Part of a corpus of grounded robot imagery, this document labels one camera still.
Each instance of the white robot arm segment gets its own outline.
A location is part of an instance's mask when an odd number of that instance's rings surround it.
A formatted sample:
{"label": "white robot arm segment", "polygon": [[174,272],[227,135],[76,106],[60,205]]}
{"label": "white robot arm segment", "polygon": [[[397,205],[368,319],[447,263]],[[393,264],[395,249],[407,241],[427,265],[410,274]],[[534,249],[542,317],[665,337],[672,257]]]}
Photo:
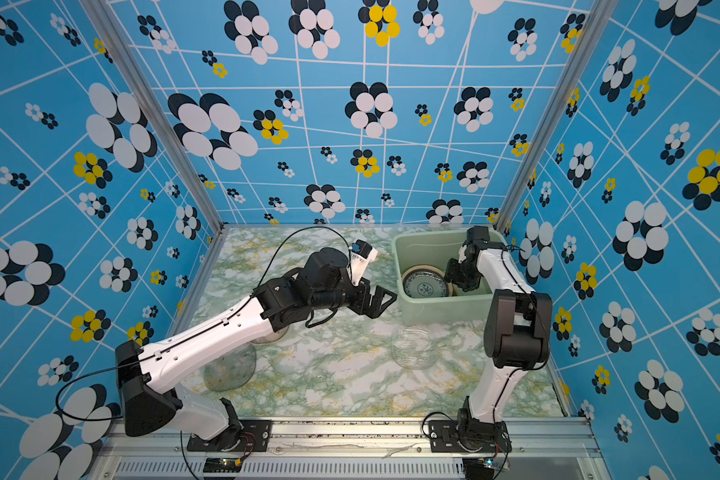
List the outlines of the white robot arm segment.
{"label": "white robot arm segment", "polygon": [[259,299],[246,297],[232,308],[182,333],[145,345],[139,360],[142,360],[142,373],[150,376],[146,385],[157,393],[165,393],[208,362],[251,340],[269,335],[272,324],[269,319],[262,318],[262,312]]}

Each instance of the clear glass bowl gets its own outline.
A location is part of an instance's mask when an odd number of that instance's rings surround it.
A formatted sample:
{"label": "clear glass bowl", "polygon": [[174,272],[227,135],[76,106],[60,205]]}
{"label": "clear glass bowl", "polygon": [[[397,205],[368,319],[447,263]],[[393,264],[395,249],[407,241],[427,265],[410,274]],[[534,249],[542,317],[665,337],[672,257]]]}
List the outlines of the clear glass bowl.
{"label": "clear glass bowl", "polygon": [[256,348],[246,343],[206,364],[202,380],[209,390],[226,392],[248,383],[255,371]]}
{"label": "clear glass bowl", "polygon": [[410,326],[392,336],[392,358],[409,370],[425,370],[437,361],[435,343],[427,329]]}

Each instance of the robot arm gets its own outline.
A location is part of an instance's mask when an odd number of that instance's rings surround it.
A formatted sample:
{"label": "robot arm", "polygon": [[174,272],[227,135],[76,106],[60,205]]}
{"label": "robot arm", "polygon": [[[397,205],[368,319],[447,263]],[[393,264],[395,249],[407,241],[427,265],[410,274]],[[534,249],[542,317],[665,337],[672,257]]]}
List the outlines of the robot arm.
{"label": "robot arm", "polygon": [[[342,306],[358,315],[377,318],[397,295],[380,286],[372,296],[362,277],[378,252],[357,240],[352,245],[351,274],[344,253],[323,248],[303,268],[259,285],[232,308],[171,338],[140,347],[129,340],[115,351],[117,385],[128,436],[142,436],[158,428],[192,432],[224,451],[240,440],[242,424],[229,400],[211,400],[180,382],[208,362],[246,342],[307,320],[307,328],[321,325]],[[331,314],[312,322],[315,310]]]}
{"label": "robot arm", "polygon": [[458,427],[472,438],[491,440],[506,432],[502,418],[514,387],[549,356],[552,299],[525,282],[507,246],[490,241],[488,227],[474,226],[458,260],[448,262],[445,279],[470,291],[482,278],[494,295],[483,334],[488,361],[459,411]]}

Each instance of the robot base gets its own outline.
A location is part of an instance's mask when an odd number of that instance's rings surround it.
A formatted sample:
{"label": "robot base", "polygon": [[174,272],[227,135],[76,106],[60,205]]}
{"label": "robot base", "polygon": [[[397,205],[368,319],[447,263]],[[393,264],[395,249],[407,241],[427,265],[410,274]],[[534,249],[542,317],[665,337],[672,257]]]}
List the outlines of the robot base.
{"label": "robot base", "polygon": [[431,420],[428,424],[437,436],[429,439],[432,453],[496,453],[498,449],[502,452],[512,451],[507,424],[504,422],[484,423],[481,433],[467,430],[467,434],[462,435],[466,437],[461,442],[463,447],[459,443],[459,432],[450,420]]}
{"label": "robot base", "polygon": [[[242,424],[241,432],[250,432],[256,436],[256,444],[253,446],[254,452],[266,452],[269,445],[269,436],[272,434],[272,420],[240,420]],[[247,436],[240,435],[240,441],[232,447],[228,452],[243,452],[246,448],[250,449],[250,440]],[[221,449],[217,442],[213,439],[210,441],[203,440],[199,436],[192,435],[186,444],[188,452],[220,452]]]}

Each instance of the mounting plate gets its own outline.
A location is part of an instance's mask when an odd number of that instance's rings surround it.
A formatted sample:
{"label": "mounting plate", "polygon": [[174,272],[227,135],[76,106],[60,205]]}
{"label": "mounting plate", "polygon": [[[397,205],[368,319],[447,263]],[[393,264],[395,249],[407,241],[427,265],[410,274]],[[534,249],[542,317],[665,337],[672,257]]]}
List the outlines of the mounting plate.
{"label": "mounting plate", "polygon": [[[253,446],[254,452],[266,452],[269,445],[269,436],[272,434],[272,420],[240,420],[242,423],[242,431],[252,433],[256,437],[256,444]],[[247,436],[241,436],[240,442],[234,446],[229,452],[243,452],[246,448],[250,449],[251,443]],[[219,449],[213,442],[206,442],[201,437],[191,436],[186,444],[188,452],[218,452]]]}
{"label": "mounting plate", "polygon": [[[429,438],[429,446],[432,449],[432,453],[476,453],[468,452],[459,445],[458,432],[456,426],[451,421],[431,420],[428,424],[432,433],[436,435],[436,438]],[[507,424],[504,422],[496,425],[495,435],[483,435],[482,438],[484,438],[485,444],[478,450],[480,453],[496,453],[497,444],[498,448],[503,452],[512,451],[512,442],[509,440]]]}

